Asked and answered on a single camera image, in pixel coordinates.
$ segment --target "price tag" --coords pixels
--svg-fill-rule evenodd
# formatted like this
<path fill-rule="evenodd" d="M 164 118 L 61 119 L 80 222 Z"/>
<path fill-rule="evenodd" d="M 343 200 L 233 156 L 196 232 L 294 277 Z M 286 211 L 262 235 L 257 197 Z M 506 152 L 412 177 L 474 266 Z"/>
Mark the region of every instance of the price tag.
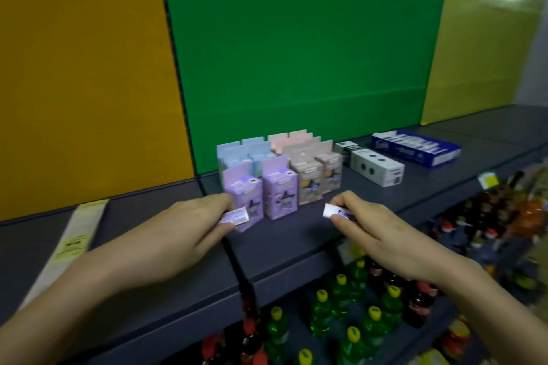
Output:
<path fill-rule="evenodd" d="M 485 172 L 478 175 L 478 181 L 481 183 L 483 190 L 491 189 L 499 185 L 499 180 L 495 172 Z"/>

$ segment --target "green bottle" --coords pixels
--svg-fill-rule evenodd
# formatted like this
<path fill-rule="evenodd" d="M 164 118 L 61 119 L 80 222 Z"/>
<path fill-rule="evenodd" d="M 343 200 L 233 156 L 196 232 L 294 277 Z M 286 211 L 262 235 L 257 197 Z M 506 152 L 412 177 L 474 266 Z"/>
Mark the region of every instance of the green bottle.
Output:
<path fill-rule="evenodd" d="M 337 365 L 362 365 L 366 361 L 366 346 L 360 340 L 357 327 L 350 326 L 342 339 L 337 353 Z"/>
<path fill-rule="evenodd" d="M 293 362 L 294 365 L 314 365 L 316 362 L 312 358 L 312 352 L 308 349 L 302 349 Z"/>
<path fill-rule="evenodd" d="M 368 272 L 365 260 L 358 260 L 350 267 L 350 298 L 362 300 L 366 295 Z"/>
<path fill-rule="evenodd" d="M 265 341 L 265 354 L 270 359 L 280 358 L 285 352 L 285 343 L 289 334 L 287 318 L 282 315 L 282 308 L 274 306 L 270 311 L 270 320 L 266 324 L 268 338 Z"/>
<path fill-rule="evenodd" d="M 398 327 L 402 319 L 403 302 L 400 298 L 401 290 L 395 285 L 389 285 L 387 292 L 380 298 L 382 321 L 390 330 Z"/>
<path fill-rule="evenodd" d="M 377 306 L 371 306 L 367 313 L 362 320 L 363 342 L 373 351 L 373 355 L 376 355 L 390 329 L 381 320 L 382 314 Z"/>
<path fill-rule="evenodd" d="M 337 274 L 337 280 L 331 288 L 331 310 L 337 319 L 348 314 L 350 306 L 350 286 L 346 283 L 344 274 Z"/>
<path fill-rule="evenodd" d="M 331 330 L 329 319 L 331 319 L 331 301 L 325 290 L 316 292 L 316 299 L 312 302 L 310 313 L 310 330 L 313 335 L 323 338 Z"/>

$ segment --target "white box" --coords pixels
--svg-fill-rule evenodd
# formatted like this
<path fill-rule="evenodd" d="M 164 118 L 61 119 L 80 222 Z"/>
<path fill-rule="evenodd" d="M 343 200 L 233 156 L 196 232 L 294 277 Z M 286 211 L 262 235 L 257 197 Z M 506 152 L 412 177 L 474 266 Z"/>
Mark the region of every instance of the white box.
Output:
<path fill-rule="evenodd" d="M 363 147 L 358 146 L 353 141 L 339 141 L 333 145 L 333 152 L 339 153 L 342 155 L 342 162 L 345 166 L 352 167 L 351 158 L 352 152 L 354 150 L 360 150 Z"/>
<path fill-rule="evenodd" d="M 402 182 L 406 166 L 374 150 L 360 149 L 352 152 L 350 167 L 370 181 L 386 188 Z"/>

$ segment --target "blue box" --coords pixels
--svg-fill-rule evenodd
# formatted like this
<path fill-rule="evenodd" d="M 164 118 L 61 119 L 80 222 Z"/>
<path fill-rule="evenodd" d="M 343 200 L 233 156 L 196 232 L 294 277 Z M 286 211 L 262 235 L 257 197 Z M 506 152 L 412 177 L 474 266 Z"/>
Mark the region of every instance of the blue box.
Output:
<path fill-rule="evenodd" d="M 436 167 L 455 160 L 461 150 L 457 144 L 405 130 L 374 133 L 371 147 L 426 167 Z"/>

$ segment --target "purple box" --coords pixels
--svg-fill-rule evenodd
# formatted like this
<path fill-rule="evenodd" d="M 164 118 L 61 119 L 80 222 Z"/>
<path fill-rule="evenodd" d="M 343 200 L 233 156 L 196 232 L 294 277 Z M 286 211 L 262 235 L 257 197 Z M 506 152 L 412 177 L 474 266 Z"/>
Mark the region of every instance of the purple box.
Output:
<path fill-rule="evenodd" d="M 270 219 L 278 219 L 298 208 L 299 176 L 288 168 L 289 156 L 282 155 L 263 162 L 263 190 L 265 212 Z"/>
<path fill-rule="evenodd" d="M 234 166 L 223 171 L 223 188 L 234 201 L 237 208 L 247 208 L 249 222 L 236 227 L 239 232 L 264 217 L 263 213 L 263 181 L 249 174 L 250 162 Z"/>

